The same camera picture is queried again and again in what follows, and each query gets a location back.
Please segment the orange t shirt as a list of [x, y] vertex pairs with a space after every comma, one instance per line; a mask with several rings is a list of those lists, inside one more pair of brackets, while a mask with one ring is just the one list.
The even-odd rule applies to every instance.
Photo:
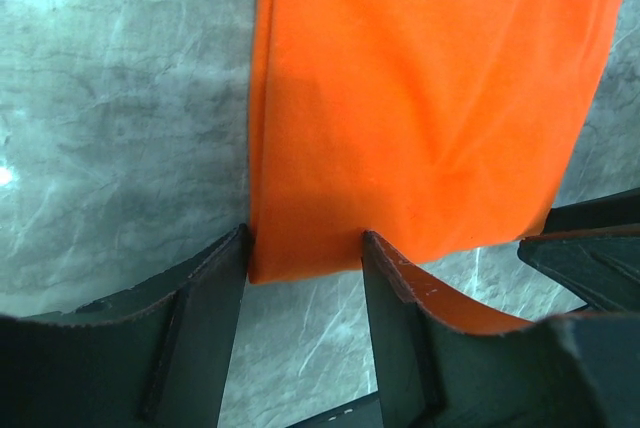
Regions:
[[623, 0], [257, 0], [249, 278], [538, 234]]

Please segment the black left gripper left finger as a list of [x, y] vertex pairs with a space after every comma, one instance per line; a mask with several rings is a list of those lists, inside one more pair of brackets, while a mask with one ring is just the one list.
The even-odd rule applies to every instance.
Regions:
[[249, 231], [69, 312], [1, 319], [5, 427], [214, 427]]

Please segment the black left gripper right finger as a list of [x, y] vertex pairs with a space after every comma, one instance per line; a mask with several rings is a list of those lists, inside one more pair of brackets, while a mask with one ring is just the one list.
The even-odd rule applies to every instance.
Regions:
[[387, 427], [635, 427], [639, 317], [530, 322], [425, 272], [378, 233], [362, 267]]

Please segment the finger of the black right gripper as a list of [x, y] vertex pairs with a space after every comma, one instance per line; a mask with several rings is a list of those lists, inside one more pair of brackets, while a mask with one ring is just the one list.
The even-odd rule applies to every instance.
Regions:
[[518, 257], [597, 311], [639, 311], [637, 225], [529, 237]]
[[640, 189], [552, 208], [543, 233], [568, 232], [638, 224]]

